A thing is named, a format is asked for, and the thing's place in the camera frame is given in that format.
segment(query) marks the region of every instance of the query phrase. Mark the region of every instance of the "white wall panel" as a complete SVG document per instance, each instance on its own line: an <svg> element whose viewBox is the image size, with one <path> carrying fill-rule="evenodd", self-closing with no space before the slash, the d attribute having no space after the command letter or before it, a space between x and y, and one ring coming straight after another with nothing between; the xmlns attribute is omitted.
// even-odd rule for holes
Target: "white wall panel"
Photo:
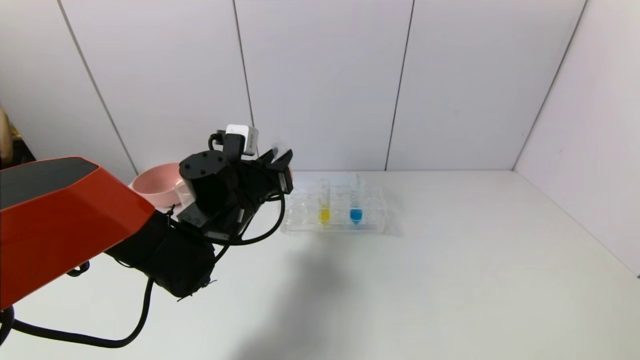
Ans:
<svg viewBox="0 0 640 360"><path fill-rule="evenodd" d="M0 99L36 158L84 156L135 176L56 1L0 1Z"/></svg>
<svg viewBox="0 0 640 360"><path fill-rule="evenodd" d="M415 0L388 169L511 169L583 4Z"/></svg>
<svg viewBox="0 0 640 360"><path fill-rule="evenodd" d="M298 170L382 170L411 0L236 0L260 148Z"/></svg>
<svg viewBox="0 0 640 360"><path fill-rule="evenodd" d="M640 274L640 2L592 0L515 170Z"/></svg>
<svg viewBox="0 0 640 360"><path fill-rule="evenodd" d="M138 170L251 124L232 0L63 0Z"/></svg>

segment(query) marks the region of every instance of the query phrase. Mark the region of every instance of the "black cable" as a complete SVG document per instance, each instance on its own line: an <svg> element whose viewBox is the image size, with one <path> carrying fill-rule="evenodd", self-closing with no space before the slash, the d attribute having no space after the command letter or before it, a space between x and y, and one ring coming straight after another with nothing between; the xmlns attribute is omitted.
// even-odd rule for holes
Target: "black cable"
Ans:
<svg viewBox="0 0 640 360"><path fill-rule="evenodd" d="M145 298L142 303L142 314L140 314L140 320L133 332L122 340L108 340L102 338L95 338L93 336L74 334L72 332L57 331L51 329L45 329L43 327L37 327L24 323L19 320L14 320L13 330L23 332L25 334L38 336L39 338L47 338L52 340L67 341L69 343L78 343L84 345L91 345L94 347L106 347L106 348L120 348L128 345L135 338L138 337L140 331L145 326L147 321L147 315L149 314L149 305L151 303L151 289L153 288L154 280L149 278L147 281L147 288L145 289Z"/></svg>
<svg viewBox="0 0 640 360"><path fill-rule="evenodd" d="M11 332L11 328L13 327L14 321L14 312L13 306L7 307L2 310L0 314L0 322L2 322L2 326L0 326L0 346L6 340L6 337L9 336L9 332Z"/></svg>

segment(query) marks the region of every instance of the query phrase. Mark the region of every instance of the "yellow liquid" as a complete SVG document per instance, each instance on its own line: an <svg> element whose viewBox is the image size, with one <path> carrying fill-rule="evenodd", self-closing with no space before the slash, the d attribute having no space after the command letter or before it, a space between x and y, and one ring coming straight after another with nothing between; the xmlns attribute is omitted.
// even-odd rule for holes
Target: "yellow liquid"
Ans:
<svg viewBox="0 0 640 360"><path fill-rule="evenodd" d="M328 224L330 218L331 218L331 211L329 209L320 209L320 213L318 214L318 219L320 219L321 224Z"/></svg>

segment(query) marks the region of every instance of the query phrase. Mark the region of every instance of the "pink bowl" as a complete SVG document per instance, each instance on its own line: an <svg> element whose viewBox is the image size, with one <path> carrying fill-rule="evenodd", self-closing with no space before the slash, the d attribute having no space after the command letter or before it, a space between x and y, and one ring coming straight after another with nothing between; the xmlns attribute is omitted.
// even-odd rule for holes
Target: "pink bowl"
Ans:
<svg viewBox="0 0 640 360"><path fill-rule="evenodd" d="M180 204L178 194L173 190L181 180L178 163L158 165L138 175L131 188L157 208L167 208Z"/></svg>

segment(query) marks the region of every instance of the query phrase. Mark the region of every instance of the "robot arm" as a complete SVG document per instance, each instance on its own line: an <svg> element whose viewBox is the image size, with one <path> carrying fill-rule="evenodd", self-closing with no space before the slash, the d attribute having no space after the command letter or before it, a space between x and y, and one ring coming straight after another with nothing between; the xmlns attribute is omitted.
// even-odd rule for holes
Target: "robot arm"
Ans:
<svg viewBox="0 0 640 360"><path fill-rule="evenodd" d="M293 189L292 151L277 159L268 151L256 160L242 160L243 154L254 151L257 131L246 126L227 130L211 135L208 151L180 162L180 175L195 201L178 221L82 158L36 161L3 170L0 343L7 328L13 327L45 338L124 346L144 324L154 283L176 297L192 295L210 283L216 262L230 246L255 243L276 231L284 216L284 195ZM215 150L213 142L222 150ZM278 222L266 234L243 240L260 206L274 200L281 202ZM214 244L222 246L217 254ZM149 277L143 316L131 336L120 342L100 340L13 320L16 301L59 276L86 271L88 260L101 252Z"/></svg>

